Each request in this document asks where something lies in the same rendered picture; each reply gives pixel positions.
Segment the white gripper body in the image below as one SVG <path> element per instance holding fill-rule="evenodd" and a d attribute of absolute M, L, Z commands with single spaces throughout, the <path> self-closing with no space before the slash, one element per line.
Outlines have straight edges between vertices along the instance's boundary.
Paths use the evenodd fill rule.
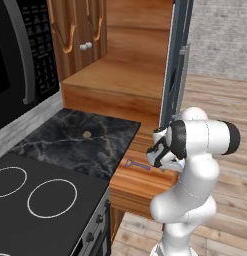
<path fill-rule="evenodd" d="M 170 169 L 181 172 L 185 166 L 185 160 L 179 160 L 169 149 L 165 142 L 159 142 L 146 152 L 147 161 L 156 168 L 164 171 Z"/>

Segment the blue peeler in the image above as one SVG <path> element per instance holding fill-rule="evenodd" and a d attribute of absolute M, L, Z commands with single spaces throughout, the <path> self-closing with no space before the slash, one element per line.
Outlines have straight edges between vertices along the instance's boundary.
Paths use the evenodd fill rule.
<path fill-rule="evenodd" d="M 130 166 L 137 166 L 137 167 L 143 168 L 143 169 L 148 170 L 148 171 L 150 171 L 150 169 L 151 169 L 151 167 L 148 166 L 148 165 L 136 162 L 132 159 L 127 159 L 127 161 L 125 163 L 125 167 L 128 168 Z"/>

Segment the open wooden drawer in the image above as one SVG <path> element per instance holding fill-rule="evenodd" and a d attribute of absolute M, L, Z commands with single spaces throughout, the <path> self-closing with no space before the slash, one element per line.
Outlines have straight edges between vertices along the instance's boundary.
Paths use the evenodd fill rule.
<path fill-rule="evenodd" d="M 148 163 L 146 150 L 153 144 L 152 131 L 141 128 L 137 132 L 109 184 L 110 201 L 114 209 L 145 218 L 151 218 L 151 199 L 168 190 L 178 179 L 176 171 L 161 171 Z M 126 168 L 127 159 L 148 165 L 151 169 L 148 171 L 137 166 Z"/>

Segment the tall wooden cabinet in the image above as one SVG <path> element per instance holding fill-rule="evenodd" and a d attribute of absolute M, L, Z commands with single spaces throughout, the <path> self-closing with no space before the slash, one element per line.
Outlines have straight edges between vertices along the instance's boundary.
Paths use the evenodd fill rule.
<path fill-rule="evenodd" d="M 71 109 L 158 126 L 173 0 L 107 0 L 107 55 L 62 82 Z"/>

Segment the grey oven front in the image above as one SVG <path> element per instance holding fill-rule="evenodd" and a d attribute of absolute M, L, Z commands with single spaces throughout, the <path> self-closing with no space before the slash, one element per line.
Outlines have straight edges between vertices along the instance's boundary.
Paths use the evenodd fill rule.
<path fill-rule="evenodd" d="M 110 256 L 110 206 L 104 207 L 106 199 L 109 199 L 109 189 L 106 189 L 70 256 Z M 103 222 L 98 224 L 96 218 L 99 214 L 103 216 Z M 92 242 L 86 242 L 89 232 L 94 235 Z"/>

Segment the blue-grey fridge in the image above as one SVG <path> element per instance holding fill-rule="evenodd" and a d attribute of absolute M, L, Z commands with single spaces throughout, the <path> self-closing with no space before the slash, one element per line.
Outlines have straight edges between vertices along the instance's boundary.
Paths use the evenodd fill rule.
<path fill-rule="evenodd" d="M 179 116 L 176 108 L 184 62 L 184 53 L 181 50 L 189 43 L 188 35 L 193 3 L 194 0 L 173 0 L 159 119 L 161 128 L 166 128 L 171 121 Z"/>

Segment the black hob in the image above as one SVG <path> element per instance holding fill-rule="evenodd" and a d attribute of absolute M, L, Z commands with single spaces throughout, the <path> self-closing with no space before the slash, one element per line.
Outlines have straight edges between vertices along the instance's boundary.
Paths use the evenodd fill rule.
<path fill-rule="evenodd" d="M 106 189 L 106 180 L 5 154 L 0 256 L 70 256 Z"/>

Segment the wooden cupboard door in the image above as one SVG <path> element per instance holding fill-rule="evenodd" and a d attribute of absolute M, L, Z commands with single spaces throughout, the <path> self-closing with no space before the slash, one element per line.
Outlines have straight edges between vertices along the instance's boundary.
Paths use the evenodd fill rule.
<path fill-rule="evenodd" d="M 76 0 L 78 65 L 85 68 L 107 54 L 106 0 Z M 92 48 L 82 51 L 81 44 Z"/>
<path fill-rule="evenodd" d="M 75 0 L 47 0 L 59 81 L 73 74 Z"/>

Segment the black microwave oven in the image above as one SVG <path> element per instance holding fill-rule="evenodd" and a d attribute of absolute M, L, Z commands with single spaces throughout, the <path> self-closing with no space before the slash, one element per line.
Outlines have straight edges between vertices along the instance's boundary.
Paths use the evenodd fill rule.
<path fill-rule="evenodd" d="M 0 0 L 0 129 L 59 91 L 59 81 L 46 0 L 16 0 L 35 71 L 35 99 L 25 104 L 25 81 L 17 39 Z"/>

